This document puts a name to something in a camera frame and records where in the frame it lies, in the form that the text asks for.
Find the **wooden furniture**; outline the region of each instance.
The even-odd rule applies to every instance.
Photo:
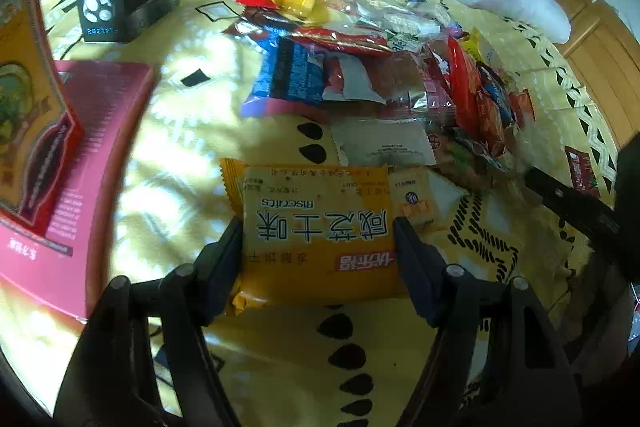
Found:
[[[566,57],[609,124],[618,148],[640,131],[640,44],[614,9],[599,0],[556,0],[568,15]]]

